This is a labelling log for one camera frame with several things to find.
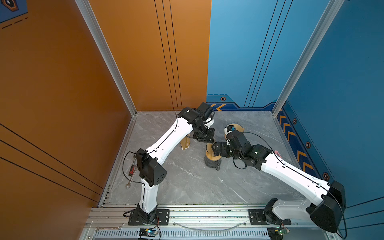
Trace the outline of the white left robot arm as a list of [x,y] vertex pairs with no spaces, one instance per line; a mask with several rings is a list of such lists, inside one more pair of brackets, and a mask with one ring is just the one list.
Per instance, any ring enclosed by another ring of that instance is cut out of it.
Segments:
[[137,212],[145,224],[152,224],[156,218],[158,188],[167,175],[163,163],[168,155],[190,133],[193,140],[212,144],[213,123],[214,111],[207,103],[201,103],[196,109],[186,107],[176,114],[175,122],[158,141],[146,150],[135,152],[142,185]]

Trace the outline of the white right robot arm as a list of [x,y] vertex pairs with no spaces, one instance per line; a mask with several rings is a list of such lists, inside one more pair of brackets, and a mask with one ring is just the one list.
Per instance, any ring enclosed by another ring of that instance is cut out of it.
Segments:
[[318,179],[284,161],[270,145],[251,145],[243,132],[232,130],[225,142],[211,146],[214,156],[241,160],[246,166],[276,177],[301,193],[301,201],[271,199],[264,209],[267,220],[273,224],[279,220],[311,220],[319,228],[337,233],[344,223],[347,207],[345,187],[333,181]]

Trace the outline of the brown paper coffee filter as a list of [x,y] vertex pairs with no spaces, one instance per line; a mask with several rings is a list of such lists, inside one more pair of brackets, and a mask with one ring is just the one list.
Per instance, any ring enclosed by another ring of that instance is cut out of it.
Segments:
[[233,131],[239,131],[239,132],[243,133],[245,131],[245,129],[242,126],[240,126],[239,124],[230,124],[227,126],[227,131],[228,131],[228,133],[233,132]]

